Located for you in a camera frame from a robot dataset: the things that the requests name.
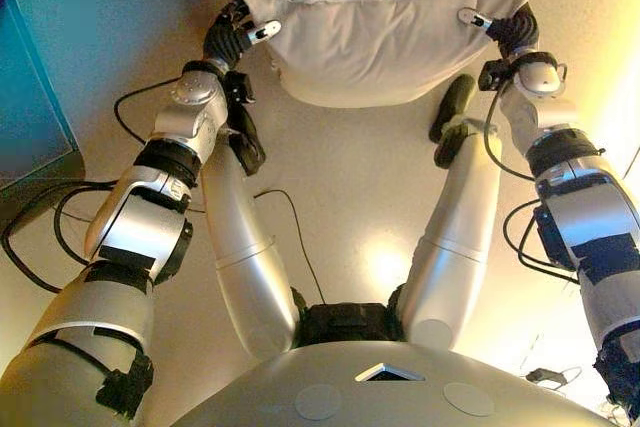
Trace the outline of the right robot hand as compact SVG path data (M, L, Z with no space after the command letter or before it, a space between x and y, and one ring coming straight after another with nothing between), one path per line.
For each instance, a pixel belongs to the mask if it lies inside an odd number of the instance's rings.
M463 24L482 30L496 42L503 58L538 49L538 23L528 3L508 18L490 18L470 7L460 9L457 17Z

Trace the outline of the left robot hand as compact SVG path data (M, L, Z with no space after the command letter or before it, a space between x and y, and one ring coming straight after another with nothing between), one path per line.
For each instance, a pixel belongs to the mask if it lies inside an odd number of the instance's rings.
M203 42L203 59L223 75L233 70L244 53L281 32L279 20L255 24L244 0L226 4L208 29Z

